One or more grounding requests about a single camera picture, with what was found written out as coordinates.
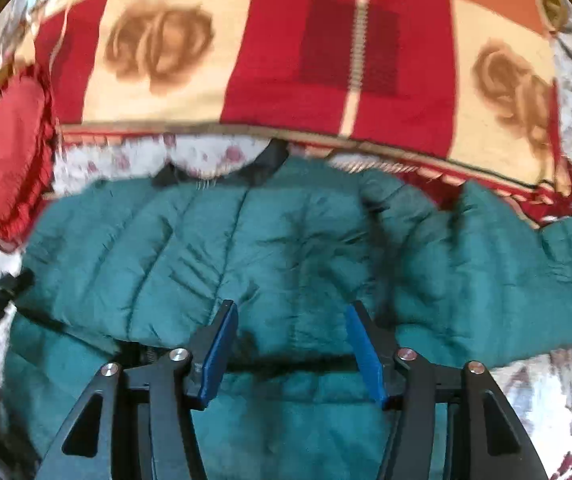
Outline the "teal puffer jacket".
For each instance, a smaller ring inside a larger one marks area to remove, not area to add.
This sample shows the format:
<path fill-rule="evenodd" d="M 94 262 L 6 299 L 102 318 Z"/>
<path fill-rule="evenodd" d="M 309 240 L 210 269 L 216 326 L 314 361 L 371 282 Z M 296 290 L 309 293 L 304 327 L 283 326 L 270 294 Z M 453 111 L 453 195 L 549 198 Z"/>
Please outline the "teal puffer jacket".
<path fill-rule="evenodd" d="M 184 344 L 220 304 L 239 329 L 196 420 L 212 479 L 370 479 L 390 426 L 345 330 L 360 301 L 431 362 L 496 367 L 572 346 L 572 217 L 536 230 L 474 183 L 442 210 L 379 171 L 287 159 L 211 188 L 172 168 L 48 206 L 22 258 L 3 379 L 9 429 L 44 455 L 112 360 Z"/>

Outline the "floral bed sheet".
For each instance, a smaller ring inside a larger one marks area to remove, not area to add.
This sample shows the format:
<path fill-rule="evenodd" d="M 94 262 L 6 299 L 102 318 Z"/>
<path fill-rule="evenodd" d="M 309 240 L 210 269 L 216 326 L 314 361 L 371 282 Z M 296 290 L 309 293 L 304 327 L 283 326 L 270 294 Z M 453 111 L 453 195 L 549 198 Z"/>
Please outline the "floral bed sheet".
<path fill-rule="evenodd" d="M 559 95 L 560 139 L 571 192 L 556 198 L 547 219 L 572 214 L 572 32 L 552 42 Z M 57 148 L 55 196 L 76 194 L 98 179 L 150 176 L 166 162 L 198 174 L 239 169 L 267 140 L 252 136 L 151 136 L 116 145 Z M 551 477 L 572 478 L 572 349 L 544 353 L 494 370 Z"/>

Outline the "red heart pillow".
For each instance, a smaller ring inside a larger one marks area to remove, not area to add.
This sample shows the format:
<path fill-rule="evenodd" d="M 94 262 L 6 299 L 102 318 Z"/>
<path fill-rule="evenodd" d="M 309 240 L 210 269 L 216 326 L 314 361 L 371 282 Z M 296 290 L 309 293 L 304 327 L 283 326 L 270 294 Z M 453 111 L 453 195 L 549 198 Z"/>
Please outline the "red heart pillow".
<path fill-rule="evenodd" d="M 50 82 L 30 65 L 0 88 L 0 249 L 13 252 L 46 206 L 55 151 Z"/>

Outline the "red checkered rose blanket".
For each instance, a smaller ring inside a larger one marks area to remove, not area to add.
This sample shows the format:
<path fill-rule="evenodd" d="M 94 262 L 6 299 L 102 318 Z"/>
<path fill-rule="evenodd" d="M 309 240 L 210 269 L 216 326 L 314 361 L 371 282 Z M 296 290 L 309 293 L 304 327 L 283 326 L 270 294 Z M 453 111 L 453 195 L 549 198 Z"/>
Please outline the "red checkered rose blanket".
<path fill-rule="evenodd" d="M 257 126 L 550 202 L 551 33 L 542 0 L 46 0 L 12 58 L 72 139 Z"/>

